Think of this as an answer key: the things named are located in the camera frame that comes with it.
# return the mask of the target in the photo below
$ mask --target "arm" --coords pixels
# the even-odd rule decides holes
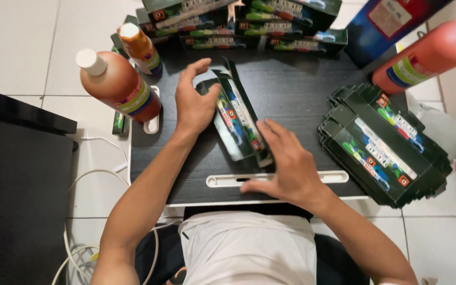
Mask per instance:
[[[220,86],[200,96],[193,78],[207,71],[206,58],[188,65],[175,93],[177,126],[158,155],[112,209],[101,236],[99,259],[91,283],[137,284],[135,249],[154,227],[168,194],[196,139],[211,122]]]
[[[251,180],[241,191],[261,191],[320,217],[372,280],[418,284],[400,249],[381,230],[347,206],[320,180],[313,155],[293,132],[272,120],[257,122],[277,164],[272,181]]]

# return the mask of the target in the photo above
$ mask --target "white tile floor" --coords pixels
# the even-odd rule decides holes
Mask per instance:
[[[342,28],[365,0],[346,0],[334,27]],[[126,14],[142,7],[139,0],[0,0],[0,93],[43,107],[79,122],[77,135],[102,136],[128,152],[128,142],[111,135],[113,110],[89,97],[80,85],[75,53],[82,48],[108,50]],[[401,42],[411,44],[411,34]],[[442,108],[439,86],[431,79],[409,90],[418,100]],[[112,169],[124,162],[120,150],[103,140],[83,141],[74,176],[95,168]],[[126,177],[126,170],[121,172]],[[99,244],[106,217],[125,191],[104,173],[83,178],[71,195],[68,228],[76,243]],[[456,173],[445,193],[401,210],[372,200],[348,201],[393,240],[409,258],[416,275],[437,277],[439,284],[456,284]],[[176,215],[182,208],[167,209]],[[318,219],[318,233],[331,231]]]

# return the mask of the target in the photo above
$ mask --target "hand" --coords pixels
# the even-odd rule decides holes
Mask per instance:
[[[203,58],[187,66],[180,74],[175,91],[177,104],[176,131],[198,136],[212,121],[216,102],[221,92],[221,85],[214,84],[205,96],[198,94],[193,87],[193,78],[205,73],[212,60]]]
[[[294,132],[266,119],[256,123],[274,154],[277,170],[271,181],[250,180],[240,191],[260,191],[319,215],[337,196],[320,180],[313,155],[303,149]]]

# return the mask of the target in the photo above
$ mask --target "person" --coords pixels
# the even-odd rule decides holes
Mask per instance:
[[[210,62],[201,59],[181,73],[175,131],[111,211],[91,284],[142,283],[135,269],[136,248],[152,235],[184,161],[214,116],[221,87],[212,86],[205,96],[193,87],[193,78],[206,72]],[[199,213],[184,217],[175,229],[186,266],[184,284],[368,284],[368,277],[375,284],[418,284],[401,250],[321,182],[313,155],[293,132],[269,119],[257,127],[274,154],[276,172],[271,181],[245,182],[242,195],[260,191],[312,213],[340,243],[321,243],[301,214]],[[154,251],[150,253],[146,258],[152,261]]]

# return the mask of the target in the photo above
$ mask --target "orange bottle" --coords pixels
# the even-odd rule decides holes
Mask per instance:
[[[160,98],[122,55],[83,49],[76,60],[82,86],[94,98],[140,123],[161,112]]]
[[[153,43],[133,23],[125,23],[117,29],[124,51],[135,61],[145,74],[157,74],[163,68],[161,57]]]
[[[376,69],[372,83],[396,94],[456,67],[456,21],[442,23]]]

